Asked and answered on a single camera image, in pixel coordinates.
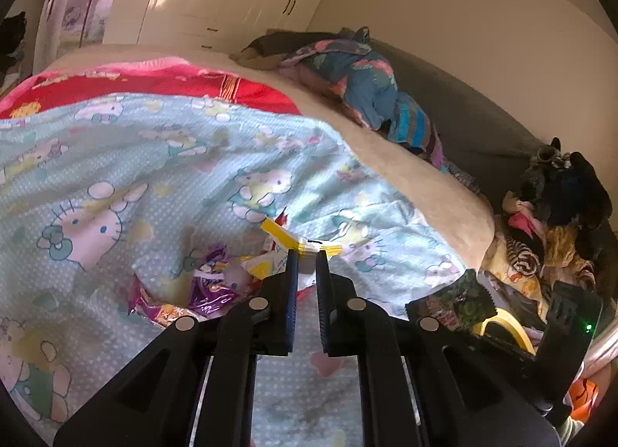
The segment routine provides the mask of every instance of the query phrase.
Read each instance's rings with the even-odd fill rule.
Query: red blanket
[[[294,102],[270,86],[167,57],[77,73],[46,71],[28,78],[0,101],[0,119],[25,118],[119,92],[221,98],[271,113],[300,114]]]

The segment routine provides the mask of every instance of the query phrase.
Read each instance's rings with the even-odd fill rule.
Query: beige wall
[[[560,137],[591,161],[618,207],[618,45],[567,0],[322,0],[310,29],[344,25],[368,25],[540,139]]]
[[[26,12],[26,36],[24,37],[24,62],[22,63],[22,75],[24,77],[32,73],[32,62],[34,59],[36,31],[38,30],[39,19],[41,18],[42,5],[45,0],[15,0],[8,11],[8,17],[17,15],[22,11]]]

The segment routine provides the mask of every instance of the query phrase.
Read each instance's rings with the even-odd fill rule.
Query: pile of clothes
[[[0,23],[0,87],[10,70],[24,59],[20,44],[26,35],[26,12],[5,18]]]
[[[544,328],[556,281],[597,290],[599,237],[611,213],[610,197],[582,154],[561,153],[554,139],[531,158],[518,191],[509,191],[503,200],[482,265],[499,281],[494,287],[508,290],[524,326]]]
[[[356,124],[379,132],[478,194],[474,179],[446,160],[430,117],[407,93],[397,90],[393,69],[370,46],[367,27],[352,32],[272,32],[231,58],[254,69],[279,72],[311,90],[341,100]]]

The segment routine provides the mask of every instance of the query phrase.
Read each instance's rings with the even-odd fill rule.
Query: beige mattress
[[[478,269],[494,235],[489,206],[458,183],[400,146],[338,113],[334,102],[283,78],[277,73],[238,66],[227,55],[208,50],[166,50],[136,45],[100,45],[82,48],[54,62],[50,69],[83,70],[111,63],[180,56],[190,62],[270,85],[289,96],[305,116],[321,119],[338,130],[358,159],[405,194],[425,215],[470,268]]]

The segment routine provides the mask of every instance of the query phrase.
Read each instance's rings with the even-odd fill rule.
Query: hello kitty bed sheet
[[[215,243],[259,253],[266,217],[343,242],[331,270],[394,315],[464,271],[316,119],[132,92],[27,119],[0,129],[0,378],[48,443],[160,333],[127,316],[133,274],[181,304],[184,259]],[[322,355],[313,295],[298,313],[292,357],[258,365],[255,445],[361,445],[355,361]]]

